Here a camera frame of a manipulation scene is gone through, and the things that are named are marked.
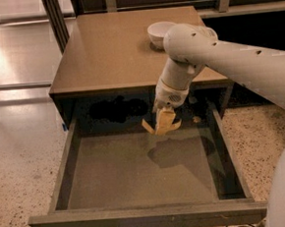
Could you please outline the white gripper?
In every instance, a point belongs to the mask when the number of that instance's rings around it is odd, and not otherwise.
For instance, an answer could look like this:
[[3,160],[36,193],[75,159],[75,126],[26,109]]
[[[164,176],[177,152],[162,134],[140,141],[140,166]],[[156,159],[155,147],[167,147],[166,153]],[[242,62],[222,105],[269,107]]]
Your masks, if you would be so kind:
[[156,112],[155,134],[166,135],[166,133],[176,130],[177,125],[174,123],[174,109],[183,105],[186,97],[189,95],[189,90],[174,89],[166,85],[162,79],[158,79],[155,88],[155,98],[153,103],[153,112]]

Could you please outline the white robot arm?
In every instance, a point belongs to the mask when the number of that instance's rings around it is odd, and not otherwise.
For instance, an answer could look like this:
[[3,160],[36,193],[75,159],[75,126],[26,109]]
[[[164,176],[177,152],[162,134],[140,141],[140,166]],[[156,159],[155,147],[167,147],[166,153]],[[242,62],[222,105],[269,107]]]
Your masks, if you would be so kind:
[[[176,24],[162,33],[168,59],[155,89],[155,133],[180,127],[174,121],[189,86],[203,67],[244,85],[285,109],[285,51],[221,41],[211,28]],[[285,148],[277,163],[264,227],[285,227]]]

